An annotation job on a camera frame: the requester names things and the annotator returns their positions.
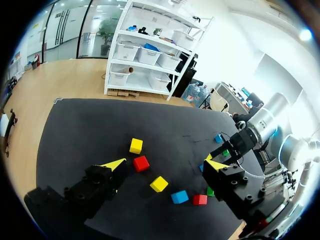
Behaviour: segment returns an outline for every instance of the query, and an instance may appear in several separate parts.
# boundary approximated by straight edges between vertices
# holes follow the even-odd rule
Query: fire extinguisher
[[[40,66],[40,55],[36,54],[35,57],[37,57],[36,66],[39,67]]]

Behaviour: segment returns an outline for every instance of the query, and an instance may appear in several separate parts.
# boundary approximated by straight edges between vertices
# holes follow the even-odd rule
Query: table
[[[63,99],[53,105],[38,149],[36,185],[63,194],[92,164],[126,158],[130,175],[112,201],[106,201],[85,224],[126,240],[228,239],[241,224],[215,197],[194,206],[192,197],[206,194],[199,165],[219,146],[220,132],[237,129],[226,113],[137,101]],[[143,140],[140,156],[150,168],[135,172],[129,153],[132,138]],[[252,151],[242,165],[262,175]],[[162,176],[169,185],[156,193],[149,184]],[[173,204],[170,194],[186,190],[189,201]]]
[[[218,83],[215,87],[215,90],[228,102],[229,113],[238,113],[244,115],[247,115],[249,113],[249,108],[240,101],[240,99],[230,90],[230,88],[224,82]]]

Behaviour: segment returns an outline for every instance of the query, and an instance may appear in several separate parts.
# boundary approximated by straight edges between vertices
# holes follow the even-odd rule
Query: wooden pallet
[[[118,89],[108,89],[108,92],[106,93],[108,96],[118,96]]]
[[[134,96],[135,98],[139,97],[139,91],[129,91],[129,95]]]
[[[129,96],[129,91],[128,90],[119,90],[118,91],[118,96],[128,97]]]

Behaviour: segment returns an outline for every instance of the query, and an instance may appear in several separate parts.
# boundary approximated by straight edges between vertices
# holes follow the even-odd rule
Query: clear tube
[[[237,161],[237,163],[238,163],[239,167],[240,167],[242,170],[244,170],[249,176],[251,176],[251,177],[253,177],[253,178],[256,178],[256,179],[269,178],[269,177],[271,177],[271,176],[273,176],[273,175],[276,175],[276,174],[280,173],[282,170],[285,169],[285,167],[283,166],[282,168],[280,168],[280,169],[277,170],[277,171],[274,171],[273,173],[270,173],[270,174],[267,174],[267,175],[263,175],[263,176],[257,176],[257,175],[254,175],[254,174],[246,171],[246,170],[239,164],[239,161]]]

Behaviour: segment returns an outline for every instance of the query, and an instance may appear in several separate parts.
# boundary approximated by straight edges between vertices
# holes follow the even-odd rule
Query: water bottle
[[[196,108],[200,107],[200,104],[202,104],[202,102],[206,99],[208,94],[209,93],[208,93],[207,85],[199,87],[199,93],[198,93],[198,96],[197,96],[197,103],[195,104]]]
[[[182,99],[188,103],[192,103],[199,93],[199,82],[190,84],[182,94]]]

